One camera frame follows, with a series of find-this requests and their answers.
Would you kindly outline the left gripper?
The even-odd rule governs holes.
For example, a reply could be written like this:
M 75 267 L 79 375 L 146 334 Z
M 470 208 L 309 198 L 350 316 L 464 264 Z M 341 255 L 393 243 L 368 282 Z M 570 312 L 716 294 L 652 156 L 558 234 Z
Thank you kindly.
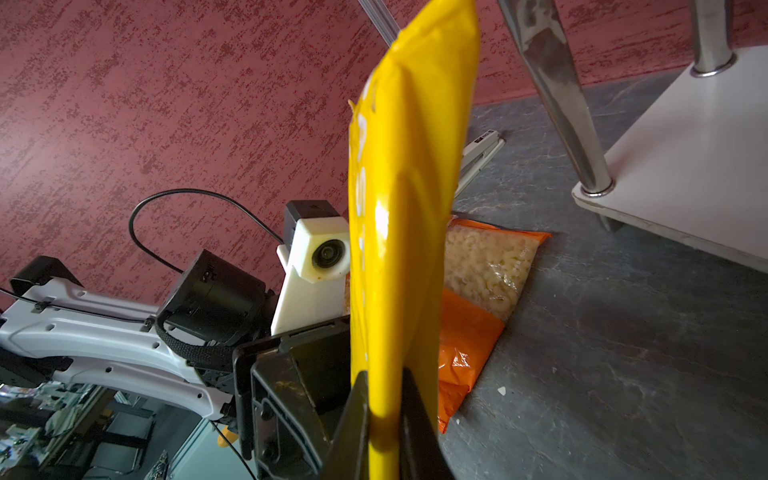
M 315 479 L 350 393 L 349 318 L 262 338 L 233 353 L 241 455 L 258 479 Z

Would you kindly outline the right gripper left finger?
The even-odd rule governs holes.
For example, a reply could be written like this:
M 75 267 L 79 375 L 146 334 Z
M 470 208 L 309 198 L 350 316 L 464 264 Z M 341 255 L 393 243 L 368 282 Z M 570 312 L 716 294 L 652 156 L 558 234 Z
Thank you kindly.
M 358 373 L 319 479 L 368 480 L 370 405 L 368 372 Z

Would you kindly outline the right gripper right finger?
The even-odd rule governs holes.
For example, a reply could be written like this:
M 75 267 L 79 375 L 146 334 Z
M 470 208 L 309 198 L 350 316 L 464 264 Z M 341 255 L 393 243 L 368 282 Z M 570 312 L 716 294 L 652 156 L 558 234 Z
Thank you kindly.
M 453 480 L 416 381 L 403 370 L 400 413 L 400 478 L 410 480 Z

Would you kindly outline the black white stapler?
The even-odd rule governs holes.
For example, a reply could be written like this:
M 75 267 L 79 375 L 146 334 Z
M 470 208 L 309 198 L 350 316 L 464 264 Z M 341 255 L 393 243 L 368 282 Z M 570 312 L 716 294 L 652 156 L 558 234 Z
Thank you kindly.
M 505 140 L 498 131 L 487 130 L 465 146 L 455 197 L 461 194 L 504 145 Z

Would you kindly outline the yellow spaghetti bag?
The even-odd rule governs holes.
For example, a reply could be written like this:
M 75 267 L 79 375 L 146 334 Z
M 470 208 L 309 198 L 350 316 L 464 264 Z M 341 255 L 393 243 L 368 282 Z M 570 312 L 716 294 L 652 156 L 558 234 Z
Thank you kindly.
M 446 228 L 479 64 L 471 1 L 431 1 L 353 104 L 349 127 L 351 370 L 365 372 L 369 475 L 400 474 L 404 373 L 437 426 Z

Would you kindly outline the white two-tier shelf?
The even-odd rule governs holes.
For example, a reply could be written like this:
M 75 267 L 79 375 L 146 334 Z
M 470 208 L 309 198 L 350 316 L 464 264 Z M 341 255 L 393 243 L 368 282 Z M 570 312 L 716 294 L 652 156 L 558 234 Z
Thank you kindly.
M 727 1 L 690 5 L 694 61 L 603 150 L 551 1 L 503 1 L 508 30 L 579 178 L 575 202 L 618 223 L 767 268 L 767 50 L 730 44 Z

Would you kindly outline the orange macaroni bag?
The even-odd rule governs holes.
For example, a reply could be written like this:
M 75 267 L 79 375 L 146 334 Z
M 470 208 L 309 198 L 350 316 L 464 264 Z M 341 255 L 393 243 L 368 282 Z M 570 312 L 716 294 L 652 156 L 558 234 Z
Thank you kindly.
M 455 217 L 446 233 L 439 351 L 438 429 L 473 390 L 528 279 L 545 232 Z

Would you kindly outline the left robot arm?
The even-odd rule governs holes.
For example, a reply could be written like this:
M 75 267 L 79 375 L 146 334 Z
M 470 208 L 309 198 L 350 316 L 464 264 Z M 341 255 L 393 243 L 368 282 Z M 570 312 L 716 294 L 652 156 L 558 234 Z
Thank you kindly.
M 123 390 L 231 425 L 265 479 L 316 479 L 350 392 L 349 262 L 291 251 L 283 290 L 205 251 L 160 307 L 87 291 L 35 258 L 1 316 L 1 380 Z

